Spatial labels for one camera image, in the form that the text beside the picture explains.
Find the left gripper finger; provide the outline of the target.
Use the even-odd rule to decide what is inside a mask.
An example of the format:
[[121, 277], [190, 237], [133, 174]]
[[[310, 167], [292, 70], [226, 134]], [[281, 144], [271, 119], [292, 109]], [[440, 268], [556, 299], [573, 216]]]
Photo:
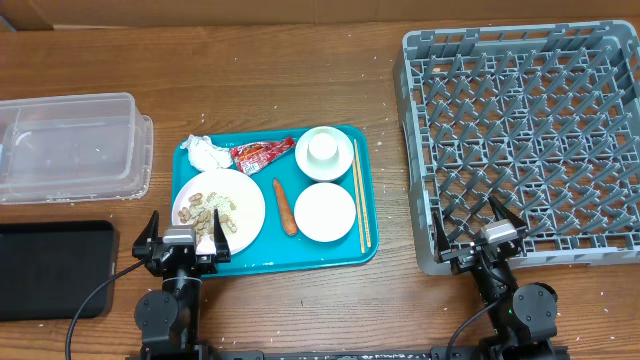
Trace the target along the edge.
[[214, 210], [213, 215], [213, 241], [216, 247], [217, 256], [231, 255], [226, 236], [221, 226], [219, 212], [217, 209]]
[[135, 247], [145, 246], [148, 242], [154, 241], [158, 237], [159, 212], [154, 210], [149, 222], [134, 242]]

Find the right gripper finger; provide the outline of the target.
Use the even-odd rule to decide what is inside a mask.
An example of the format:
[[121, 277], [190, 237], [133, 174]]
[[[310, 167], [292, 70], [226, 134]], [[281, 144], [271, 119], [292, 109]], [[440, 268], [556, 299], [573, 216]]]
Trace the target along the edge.
[[495, 218], [500, 220], [508, 220], [517, 231], [525, 231], [527, 229], [526, 222], [509, 210], [503, 203], [501, 203], [494, 195], [488, 197], [488, 202], [491, 206], [492, 212]]
[[444, 227], [440, 218], [436, 212], [432, 213], [434, 228], [435, 228], [435, 247], [434, 256], [437, 263], [447, 262], [450, 259], [451, 247], [447, 234], [444, 231]]

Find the wooden chopstick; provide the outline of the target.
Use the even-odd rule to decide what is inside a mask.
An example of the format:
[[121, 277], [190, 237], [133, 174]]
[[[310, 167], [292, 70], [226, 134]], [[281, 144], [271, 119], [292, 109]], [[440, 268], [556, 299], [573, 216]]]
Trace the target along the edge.
[[354, 182], [354, 192], [355, 192], [355, 203], [356, 203], [356, 219], [358, 224], [358, 234], [359, 234], [359, 242], [360, 242], [360, 250], [362, 254], [366, 252], [366, 245], [364, 239], [364, 230], [363, 230], [363, 222], [362, 222], [362, 210], [361, 210], [361, 197], [359, 194], [359, 183], [358, 183], [358, 174], [357, 174], [357, 164], [355, 157], [352, 161], [352, 173], [353, 173], [353, 182]]
[[363, 182], [363, 174], [361, 168], [360, 154], [358, 142], [356, 139], [353, 140], [353, 149], [354, 149], [354, 157], [357, 164], [357, 174], [358, 174], [358, 183], [359, 183], [359, 194], [361, 197], [361, 210], [362, 210], [362, 222], [363, 222], [363, 230], [364, 230], [364, 239], [366, 245], [366, 251], [372, 247], [371, 245], [371, 234], [370, 234], [370, 226], [369, 226], [369, 217], [367, 212], [367, 204], [366, 204], [366, 194], [364, 190], [364, 182]]

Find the white saucer bowl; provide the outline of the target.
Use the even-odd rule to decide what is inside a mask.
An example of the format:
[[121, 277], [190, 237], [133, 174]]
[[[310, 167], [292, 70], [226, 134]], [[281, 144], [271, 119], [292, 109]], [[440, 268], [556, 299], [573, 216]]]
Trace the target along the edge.
[[[328, 133], [337, 142], [338, 156], [330, 167], [314, 167], [308, 161], [308, 144], [312, 136], [317, 133]], [[349, 137], [341, 130], [329, 126], [315, 127], [306, 131], [298, 139], [294, 154], [299, 169], [311, 179], [319, 182], [330, 182], [338, 179], [351, 168], [354, 159], [353, 144]]]

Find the white cup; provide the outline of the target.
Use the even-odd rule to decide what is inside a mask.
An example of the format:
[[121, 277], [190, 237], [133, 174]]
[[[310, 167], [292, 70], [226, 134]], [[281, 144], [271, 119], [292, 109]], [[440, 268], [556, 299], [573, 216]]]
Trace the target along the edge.
[[317, 133], [308, 144], [308, 161], [318, 168], [327, 168], [334, 164], [338, 156], [337, 142], [328, 133]]

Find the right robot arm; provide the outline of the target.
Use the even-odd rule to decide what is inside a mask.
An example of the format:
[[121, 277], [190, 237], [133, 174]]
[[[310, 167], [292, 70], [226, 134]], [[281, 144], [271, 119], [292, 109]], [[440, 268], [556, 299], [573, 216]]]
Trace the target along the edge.
[[[434, 348], [436, 359], [539, 359], [570, 357], [566, 347], [556, 347], [558, 295], [545, 283], [520, 286], [508, 260], [523, 250], [526, 222], [497, 198], [490, 196], [495, 220], [484, 225], [466, 248], [453, 250], [440, 219], [433, 215], [436, 231], [435, 261], [448, 263], [451, 273], [471, 273], [484, 307], [450, 337], [444, 349]], [[487, 315], [494, 334], [476, 346], [457, 346], [458, 337], [475, 320]]]

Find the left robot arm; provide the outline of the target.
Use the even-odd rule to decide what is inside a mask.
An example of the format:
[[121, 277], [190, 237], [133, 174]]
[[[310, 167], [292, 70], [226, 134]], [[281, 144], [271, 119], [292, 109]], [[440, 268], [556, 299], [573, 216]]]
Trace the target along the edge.
[[162, 279], [162, 287], [144, 295], [135, 308], [135, 322], [142, 332], [140, 357], [219, 359], [217, 350], [199, 339], [202, 277], [216, 274], [220, 263], [231, 260], [219, 214], [213, 214], [215, 252], [209, 255], [197, 253], [193, 227], [174, 226], [162, 237], [158, 228], [155, 212], [132, 246], [132, 256]]

